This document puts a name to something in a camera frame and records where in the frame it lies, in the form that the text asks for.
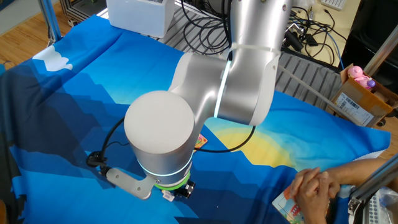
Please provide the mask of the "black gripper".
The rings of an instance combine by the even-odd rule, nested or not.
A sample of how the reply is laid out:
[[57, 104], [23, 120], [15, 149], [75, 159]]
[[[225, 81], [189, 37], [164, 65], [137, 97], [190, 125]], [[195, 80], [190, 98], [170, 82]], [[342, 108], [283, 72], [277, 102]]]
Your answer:
[[185, 184], [173, 191], [173, 195], [178, 198], [190, 198], [195, 188], [195, 182], [188, 180]]

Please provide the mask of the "person's right hand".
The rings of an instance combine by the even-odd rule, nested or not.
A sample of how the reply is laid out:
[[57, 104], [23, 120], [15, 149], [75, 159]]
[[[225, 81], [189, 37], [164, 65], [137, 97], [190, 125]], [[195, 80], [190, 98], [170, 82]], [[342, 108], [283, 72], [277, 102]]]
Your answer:
[[289, 198], [295, 198], [301, 190], [306, 196], [314, 196], [320, 190], [321, 181], [325, 180], [328, 184], [328, 196], [335, 198], [340, 191], [340, 185], [333, 173], [328, 170], [320, 172], [320, 168], [304, 169], [295, 175], [290, 185]]

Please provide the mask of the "person's left hand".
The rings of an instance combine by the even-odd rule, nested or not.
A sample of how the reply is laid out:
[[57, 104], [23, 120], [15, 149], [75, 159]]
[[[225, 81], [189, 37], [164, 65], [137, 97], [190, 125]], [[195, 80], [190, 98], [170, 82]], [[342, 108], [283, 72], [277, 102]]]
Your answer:
[[297, 201], [306, 224], [326, 224], [329, 198], [329, 175], [319, 168], [297, 173], [290, 185], [290, 198]]

